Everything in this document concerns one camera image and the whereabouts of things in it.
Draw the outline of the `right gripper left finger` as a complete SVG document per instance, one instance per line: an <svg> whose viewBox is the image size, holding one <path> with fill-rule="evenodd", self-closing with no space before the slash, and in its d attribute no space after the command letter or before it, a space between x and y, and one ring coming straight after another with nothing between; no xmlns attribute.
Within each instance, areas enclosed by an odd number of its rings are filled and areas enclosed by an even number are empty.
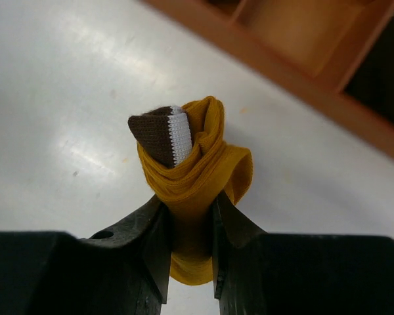
<svg viewBox="0 0 394 315"><path fill-rule="evenodd" d="M0 232L0 314L159 314L169 211L157 198L90 238Z"/></svg>

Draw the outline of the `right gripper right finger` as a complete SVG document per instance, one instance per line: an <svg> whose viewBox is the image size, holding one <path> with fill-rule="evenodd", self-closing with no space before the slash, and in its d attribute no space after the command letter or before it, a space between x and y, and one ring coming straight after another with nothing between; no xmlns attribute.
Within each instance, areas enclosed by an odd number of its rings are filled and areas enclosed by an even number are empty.
<svg viewBox="0 0 394 315"><path fill-rule="evenodd" d="M273 234L220 193L213 286L222 314L394 314L394 240Z"/></svg>

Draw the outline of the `mustard yellow sock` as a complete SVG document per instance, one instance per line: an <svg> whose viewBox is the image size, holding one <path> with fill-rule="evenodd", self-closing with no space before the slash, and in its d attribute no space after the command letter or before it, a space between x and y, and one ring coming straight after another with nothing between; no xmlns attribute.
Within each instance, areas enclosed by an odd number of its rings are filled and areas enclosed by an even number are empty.
<svg viewBox="0 0 394 315"><path fill-rule="evenodd" d="M249 190L253 158L224 139L225 109L213 96L132 115L145 179L171 215L170 276L185 285L213 280L209 208L221 193L236 205Z"/></svg>

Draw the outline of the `orange compartment tray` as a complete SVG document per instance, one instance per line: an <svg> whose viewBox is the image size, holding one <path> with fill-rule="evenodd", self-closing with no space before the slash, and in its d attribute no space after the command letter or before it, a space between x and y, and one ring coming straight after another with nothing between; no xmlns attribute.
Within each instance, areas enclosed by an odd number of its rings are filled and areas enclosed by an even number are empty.
<svg viewBox="0 0 394 315"><path fill-rule="evenodd" d="M344 94L394 1L152 1L151 5L394 159L394 125Z"/></svg>

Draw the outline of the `dark brown sock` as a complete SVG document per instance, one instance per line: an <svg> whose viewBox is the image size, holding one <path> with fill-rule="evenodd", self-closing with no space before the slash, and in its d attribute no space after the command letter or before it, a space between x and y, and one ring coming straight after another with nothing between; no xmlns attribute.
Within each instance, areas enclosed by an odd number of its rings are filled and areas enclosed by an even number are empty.
<svg viewBox="0 0 394 315"><path fill-rule="evenodd" d="M394 124L394 16L345 92Z"/></svg>

